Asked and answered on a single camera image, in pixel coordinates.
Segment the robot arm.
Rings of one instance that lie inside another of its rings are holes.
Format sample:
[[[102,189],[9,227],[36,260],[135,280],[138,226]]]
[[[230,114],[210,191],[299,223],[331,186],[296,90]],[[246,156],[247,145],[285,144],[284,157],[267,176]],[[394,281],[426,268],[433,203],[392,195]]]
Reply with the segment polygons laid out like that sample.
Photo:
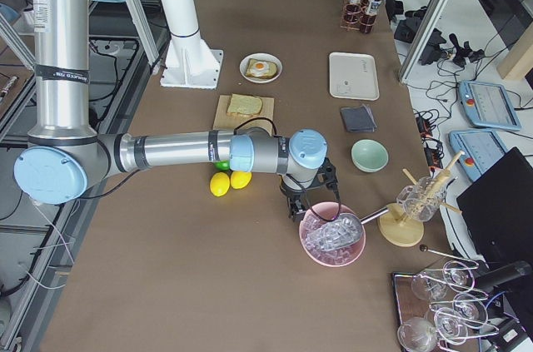
[[[101,181],[154,166],[227,161],[233,171],[281,178],[290,217],[311,209],[310,190],[337,191],[336,169],[318,131],[280,136],[247,120],[231,130],[132,136],[130,117],[114,116],[95,129],[89,116],[89,5],[95,1],[32,0],[37,121],[13,176],[22,192],[45,204],[82,199]]]

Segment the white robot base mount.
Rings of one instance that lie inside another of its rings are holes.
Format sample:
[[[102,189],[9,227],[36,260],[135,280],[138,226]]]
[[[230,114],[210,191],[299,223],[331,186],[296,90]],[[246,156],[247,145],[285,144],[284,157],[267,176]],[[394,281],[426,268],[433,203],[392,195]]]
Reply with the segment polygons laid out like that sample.
[[[194,0],[161,0],[171,36],[161,78],[164,87],[217,87],[223,51],[202,39]]]

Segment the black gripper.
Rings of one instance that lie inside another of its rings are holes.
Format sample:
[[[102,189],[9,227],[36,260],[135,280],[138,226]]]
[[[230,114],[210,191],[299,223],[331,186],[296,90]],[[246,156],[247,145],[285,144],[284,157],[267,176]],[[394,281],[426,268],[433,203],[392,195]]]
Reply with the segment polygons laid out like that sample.
[[[309,200],[309,192],[321,188],[326,188],[331,191],[336,198],[334,202],[336,210],[331,217],[318,214]],[[281,177],[280,190],[286,197],[289,217],[293,222],[301,222],[308,211],[316,214],[320,220],[325,222],[332,222],[339,216],[339,190],[336,167],[328,157],[325,158],[324,162],[317,169],[315,176],[308,186],[305,186],[303,181],[297,180],[293,175],[285,175]]]

